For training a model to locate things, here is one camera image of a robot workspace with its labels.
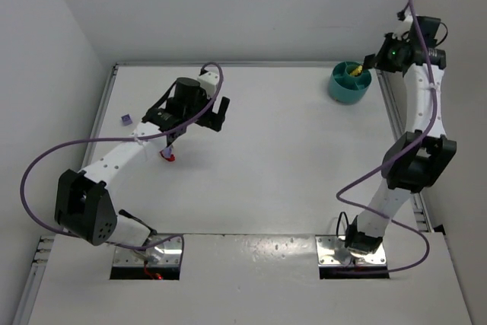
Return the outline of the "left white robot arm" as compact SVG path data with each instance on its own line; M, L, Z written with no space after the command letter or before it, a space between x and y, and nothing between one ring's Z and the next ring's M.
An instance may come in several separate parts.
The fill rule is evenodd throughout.
M210 71L196 79L179 77L147 110L127 140L80 171L63 173L58 182L56 222L94 246L142 246L151 230L115 209L115 192L154 156L170 160L173 143L191 124L221 130L230 103L224 97L218 111L212 110L221 80L220 74Z

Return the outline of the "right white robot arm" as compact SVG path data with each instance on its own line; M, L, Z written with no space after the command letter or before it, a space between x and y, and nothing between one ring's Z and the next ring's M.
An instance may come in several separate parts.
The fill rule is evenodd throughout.
M368 207L345 231L345 247L375 252L387 226L412 195L432 186L457 151L441 117L441 82L446 53L438 48L438 18L400 17L397 31L387 33L380 51L364 58L364 69L401 72L406 86L405 132L384 155L382 181Z

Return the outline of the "yellow lego brick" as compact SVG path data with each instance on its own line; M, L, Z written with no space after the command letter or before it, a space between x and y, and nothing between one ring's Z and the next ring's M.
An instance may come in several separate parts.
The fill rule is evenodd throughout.
M355 69L349 72L352 77L359 76L362 73L362 66L358 65Z

